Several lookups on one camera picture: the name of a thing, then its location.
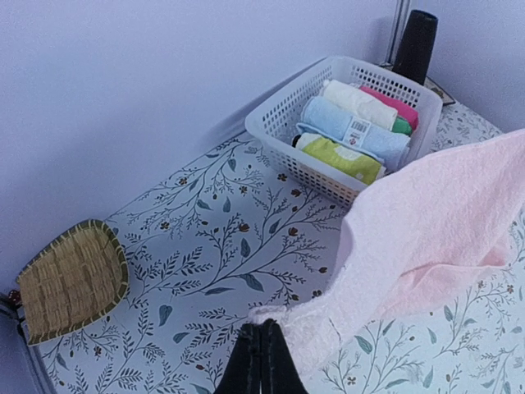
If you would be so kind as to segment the dark brown tall cup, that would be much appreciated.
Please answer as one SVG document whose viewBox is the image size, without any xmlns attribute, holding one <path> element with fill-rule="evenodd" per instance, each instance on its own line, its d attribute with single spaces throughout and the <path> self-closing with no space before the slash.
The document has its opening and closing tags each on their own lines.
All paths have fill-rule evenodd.
<svg viewBox="0 0 525 394">
<path fill-rule="evenodd" d="M 436 39 L 438 18 L 412 10 L 405 26 L 392 71 L 424 85 Z"/>
</svg>

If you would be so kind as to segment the right aluminium frame post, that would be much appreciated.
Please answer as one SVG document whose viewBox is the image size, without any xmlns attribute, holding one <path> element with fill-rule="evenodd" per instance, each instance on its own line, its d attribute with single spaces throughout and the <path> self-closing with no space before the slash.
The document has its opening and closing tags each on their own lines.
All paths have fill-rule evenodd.
<svg viewBox="0 0 525 394">
<path fill-rule="evenodd" d="M 393 65 L 403 36 L 404 28 L 409 17 L 411 1 L 397 0 L 393 17 L 390 40 L 386 51 L 385 65 Z"/>
</svg>

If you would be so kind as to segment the floral tablecloth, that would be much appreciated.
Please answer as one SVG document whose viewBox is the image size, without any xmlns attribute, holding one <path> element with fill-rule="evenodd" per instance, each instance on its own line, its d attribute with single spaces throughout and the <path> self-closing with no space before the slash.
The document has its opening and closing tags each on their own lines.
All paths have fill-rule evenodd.
<svg viewBox="0 0 525 394">
<path fill-rule="evenodd" d="M 255 305 L 320 296 L 343 210 L 268 165 L 247 134 L 114 213 L 125 299 L 36 347 L 50 393 L 210 393 Z M 311 393 L 521 393 L 524 218 L 505 268 L 425 313 L 375 321 L 305 385 Z"/>
</svg>

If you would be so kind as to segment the pink towel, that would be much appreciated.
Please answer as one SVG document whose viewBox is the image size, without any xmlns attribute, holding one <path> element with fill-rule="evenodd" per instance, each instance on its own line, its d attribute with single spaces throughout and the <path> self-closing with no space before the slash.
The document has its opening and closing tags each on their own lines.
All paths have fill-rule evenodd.
<svg viewBox="0 0 525 394">
<path fill-rule="evenodd" d="M 503 267 L 523 204 L 523 131 L 429 154 L 358 195 L 319 297 L 249 320 L 275 320 L 307 375 L 373 319 L 443 305 Z"/>
</svg>

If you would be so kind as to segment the white plastic basket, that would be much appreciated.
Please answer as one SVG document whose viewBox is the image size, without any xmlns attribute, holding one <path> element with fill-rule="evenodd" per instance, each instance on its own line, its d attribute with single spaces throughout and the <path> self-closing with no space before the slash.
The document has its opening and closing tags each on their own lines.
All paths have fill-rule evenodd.
<svg viewBox="0 0 525 394">
<path fill-rule="evenodd" d="M 326 87 L 333 81 L 368 87 L 408 105 L 418 125 L 411 135 L 397 134 L 330 103 Z M 277 171 L 350 206 L 373 178 L 348 175 L 308 154 L 312 140 L 324 137 L 349 150 L 352 158 L 371 158 L 383 177 L 429 153 L 441 109 L 438 95 L 412 80 L 352 57 L 331 56 L 259 104 L 245 118 L 245 128 L 262 142 Z"/>
</svg>

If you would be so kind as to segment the yellow woven mat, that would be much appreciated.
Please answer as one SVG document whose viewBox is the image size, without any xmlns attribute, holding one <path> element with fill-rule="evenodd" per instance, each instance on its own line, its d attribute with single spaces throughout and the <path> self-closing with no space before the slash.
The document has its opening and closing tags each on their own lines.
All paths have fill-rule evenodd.
<svg viewBox="0 0 525 394">
<path fill-rule="evenodd" d="M 79 222 L 51 241 L 16 279 L 28 344 L 80 330 L 109 314 L 129 288 L 129 269 L 116 232 L 105 222 Z"/>
</svg>

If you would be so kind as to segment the light blue rolled towel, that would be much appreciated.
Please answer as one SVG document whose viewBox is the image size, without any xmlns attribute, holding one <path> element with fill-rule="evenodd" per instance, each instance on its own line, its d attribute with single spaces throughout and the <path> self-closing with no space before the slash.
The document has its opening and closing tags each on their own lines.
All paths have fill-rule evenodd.
<svg viewBox="0 0 525 394">
<path fill-rule="evenodd" d="M 296 128 L 379 158 L 391 172 L 402 167 L 409 152 L 408 136 L 376 126 L 320 96 L 304 104 Z"/>
</svg>

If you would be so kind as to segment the magenta rolled towel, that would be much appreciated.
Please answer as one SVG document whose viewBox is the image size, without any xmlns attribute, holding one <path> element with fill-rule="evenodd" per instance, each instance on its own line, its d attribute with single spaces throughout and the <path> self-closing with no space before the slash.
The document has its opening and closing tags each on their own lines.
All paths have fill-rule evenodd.
<svg viewBox="0 0 525 394">
<path fill-rule="evenodd" d="M 361 85 L 359 89 L 364 91 L 367 94 L 370 94 L 376 99 L 379 99 L 385 105 L 396 109 L 398 111 L 398 116 L 402 117 L 405 121 L 409 123 L 409 125 L 412 128 L 412 131 L 415 131 L 417 129 L 418 122 L 419 122 L 418 112 L 415 109 L 413 109 L 411 106 L 409 106 L 407 103 L 403 103 L 398 99 L 386 96 L 385 94 L 382 94 L 364 85 Z"/>
</svg>

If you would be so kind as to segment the yellow dotted rolled towel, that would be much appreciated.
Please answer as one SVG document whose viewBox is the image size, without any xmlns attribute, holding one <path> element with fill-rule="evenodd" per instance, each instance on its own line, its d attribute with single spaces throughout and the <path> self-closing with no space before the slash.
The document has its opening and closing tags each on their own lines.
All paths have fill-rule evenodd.
<svg viewBox="0 0 525 394">
<path fill-rule="evenodd" d="M 368 186 L 386 174 L 386 168 L 376 159 L 319 134 L 297 135 L 292 146 Z"/>
</svg>

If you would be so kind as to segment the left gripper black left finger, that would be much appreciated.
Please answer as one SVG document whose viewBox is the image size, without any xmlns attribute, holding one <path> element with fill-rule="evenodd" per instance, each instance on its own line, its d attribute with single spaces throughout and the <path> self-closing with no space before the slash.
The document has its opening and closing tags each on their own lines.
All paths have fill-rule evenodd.
<svg viewBox="0 0 525 394">
<path fill-rule="evenodd" d="M 242 325 L 233 351 L 214 394 L 259 394 L 261 388 L 261 332 Z"/>
</svg>

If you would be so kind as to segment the green rolled towel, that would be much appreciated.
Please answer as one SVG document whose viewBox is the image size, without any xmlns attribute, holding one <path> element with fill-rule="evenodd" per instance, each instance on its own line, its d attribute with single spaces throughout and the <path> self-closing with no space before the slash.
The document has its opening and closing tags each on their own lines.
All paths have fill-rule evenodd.
<svg viewBox="0 0 525 394">
<path fill-rule="evenodd" d="M 406 121 L 402 117 L 397 117 L 394 121 L 391 131 L 393 133 L 411 136 L 411 134 L 413 133 L 413 128 L 411 127 L 408 121 Z"/>
</svg>

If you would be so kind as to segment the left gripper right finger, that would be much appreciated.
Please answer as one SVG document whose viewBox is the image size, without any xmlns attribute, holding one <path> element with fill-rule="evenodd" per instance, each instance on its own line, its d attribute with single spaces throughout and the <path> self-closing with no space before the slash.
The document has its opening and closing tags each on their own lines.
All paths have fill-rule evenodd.
<svg viewBox="0 0 525 394">
<path fill-rule="evenodd" d="M 307 394 L 279 324 L 268 319 L 261 330 L 261 393 Z"/>
</svg>

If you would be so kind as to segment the cream white towel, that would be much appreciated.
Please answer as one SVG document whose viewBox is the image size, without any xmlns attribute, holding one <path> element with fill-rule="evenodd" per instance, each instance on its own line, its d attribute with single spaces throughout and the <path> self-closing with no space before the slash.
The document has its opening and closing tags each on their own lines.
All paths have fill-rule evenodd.
<svg viewBox="0 0 525 394">
<path fill-rule="evenodd" d="M 392 130 L 398 111 L 357 87 L 338 80 L 324 80 L 319 95 L 383 129 Z"/>
</svg>

